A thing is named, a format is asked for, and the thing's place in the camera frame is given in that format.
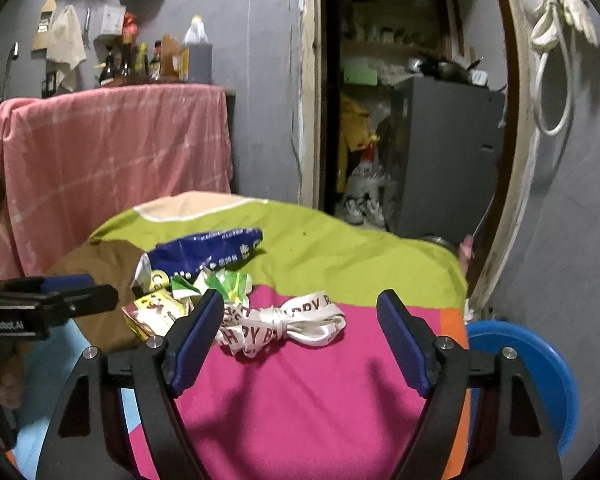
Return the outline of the person's left hand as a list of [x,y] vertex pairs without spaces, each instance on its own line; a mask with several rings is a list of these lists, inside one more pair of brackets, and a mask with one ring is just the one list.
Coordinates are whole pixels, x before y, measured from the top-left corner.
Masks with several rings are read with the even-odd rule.
[[16,410],[24,390],[24,357],[31,350],[29,341],[0,340],[0,405]]

